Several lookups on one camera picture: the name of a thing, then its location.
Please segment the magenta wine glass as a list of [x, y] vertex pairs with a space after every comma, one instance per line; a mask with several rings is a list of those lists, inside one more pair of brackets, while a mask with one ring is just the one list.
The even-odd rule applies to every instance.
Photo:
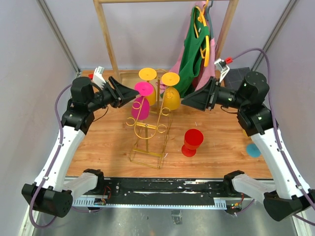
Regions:
[[[139, 92], [140, 82], [134, 86], [134, 89]], [[131, 108], [131, 115], [135, 120], [145, 120], [150, 113], [149, 101], [139, 94], [139, 97], [135, 99]]]

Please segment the red wine glass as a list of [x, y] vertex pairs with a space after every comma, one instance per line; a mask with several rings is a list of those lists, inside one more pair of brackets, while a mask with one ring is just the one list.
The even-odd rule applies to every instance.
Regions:
[[184, 145], [181, 152], [186, 157], [193, 157], [204, 141], [204, 136], [198, 129], [189, 129], [184, 135]]

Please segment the blue wine glass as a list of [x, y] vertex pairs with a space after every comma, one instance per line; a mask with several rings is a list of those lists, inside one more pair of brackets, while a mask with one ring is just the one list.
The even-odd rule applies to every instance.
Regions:
[[261, 155], [260, 150], [255, 144], [248, 144], [246, 146], [246, 152], [249, 156], [253, 158], [258, 158]]

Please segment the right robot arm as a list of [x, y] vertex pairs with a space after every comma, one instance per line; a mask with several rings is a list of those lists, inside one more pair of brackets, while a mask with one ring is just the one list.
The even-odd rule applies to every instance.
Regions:
[[253, 198], [264, 205], [273, 220], [282, 221], [314, 205], [315, 191], [294, 165], [281, 131], [273, 123], [271, 110], [263, 104], [269, 88], [263, 74], [250, 71], [238, 89], [222, 87], [210, 78], [204, 87], [185, 96], [181, 103], [201, 111], [211, 110], [217, 104], [237, 109], [237, 120], [261, 152], [274, 185], [266, 185], [237, 170], [224, 176], [223, 191], [230, 197], [243, 193]]

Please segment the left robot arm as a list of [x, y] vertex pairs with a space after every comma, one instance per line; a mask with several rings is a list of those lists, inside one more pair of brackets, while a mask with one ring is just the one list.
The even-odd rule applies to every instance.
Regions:
[[134, 100], [138, 91], [128, 88], [113, 77], [92, 80], [78, 77], [70, 89], [71, 98], [65, 113], [56, 112], [59, 126], [54, 147], [45, 166], [32, 184], [24, 184], [22, 195], [29, 204], [29, 217], [38, 211], [54, 217], [65, 217], [72, 202], [91, 191], [98, 195], [104, 192], [104, 174], [101, 170], [86, 169], [75, 180], [64, 183], [68, 167], [80, 143], [93, 123], [95, 111], [108, 106], [120, 108]]

